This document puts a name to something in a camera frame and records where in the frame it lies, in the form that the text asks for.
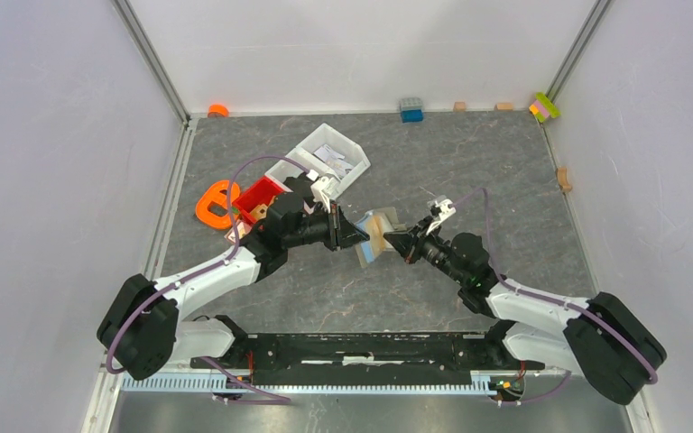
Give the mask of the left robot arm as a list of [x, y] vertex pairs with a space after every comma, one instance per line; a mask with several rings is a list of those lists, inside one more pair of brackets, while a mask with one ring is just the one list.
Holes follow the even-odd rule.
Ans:
[[195, 325], [186, 317], [273, 274], [287, 262], [291, 248], [323, 244], [340, 251], [369, 238], [337, 202], [318, 203], [308, 213], [303, 198], [283, 193], [265, 218], [224, 253], [154, 281], [141, 273], [127, 278], [97, 329], [97, 339], [107, 350], [106, 368], [143, 380], [179, 358], [209, 356], [225, 367], [237, 367], [247, 356], [243, 338], [218, 319]]

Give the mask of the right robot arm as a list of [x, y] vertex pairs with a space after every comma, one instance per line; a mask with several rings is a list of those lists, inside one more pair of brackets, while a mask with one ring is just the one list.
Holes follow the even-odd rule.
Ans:
[[499, 272], [480, 236], [445, 240], [428, 217], [383, 239], [406, 263], [423, 260], [458, 283], [464, 305], [494, 319], [485, 335], [491, 365], [524, 361], [578, 373], [620, 405], [657, 382], [667, 351], [615, 295], [560, 297], [520, 284]]

